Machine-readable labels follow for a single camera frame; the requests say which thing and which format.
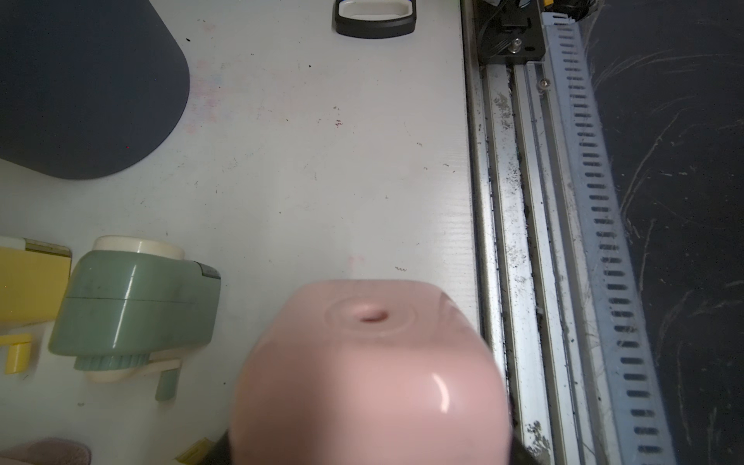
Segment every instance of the yellow clip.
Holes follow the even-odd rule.
[[[5,374],[20,373],[28,369],[31,359],[31,334],[9,334],[0,336],[0,345],[9,345]]]
[[[186,452],[176,457],[176,463],[185,465],[197,465],[199,462],[202,461],[204,457],[207,456],[207,453],[210,451],[210,449],[212,449],[212,446],[214,446],[214,442],[210,441],[206,437],[204,439],[200,439],[192,444],[192,446],[189,447]]]

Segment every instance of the bolt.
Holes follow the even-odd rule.
[[[516,38],[509,44],[508,50],[510,53],[515,54],[522,49],[522,39]]]

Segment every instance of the scratched black surface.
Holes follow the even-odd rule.
[[[677,459],[744,464],[744,1],[582,27]]]

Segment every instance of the pink plastic object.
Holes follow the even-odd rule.
[[[501,373],[441,289],[339,280],[297,291],[251,352],[236,465],[504,465]]]

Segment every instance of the white table surface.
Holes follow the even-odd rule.
[[[153,4],[192,74],[178,126],[104,179],[0,160],[0,234],[74,262],[104,234],[181,246],[222,273],[214,338],[158,404],[157,376],[90,384],[47,351],[51,325],[33,327],[33,367],[0,374],[0,448],[56,436],[94,464],[159,465],[217,439],[246,354],[315,280],[428,281],[476,324],[459,1],[420,0],[416,31],[384,40],[334,33],[331,0]]]

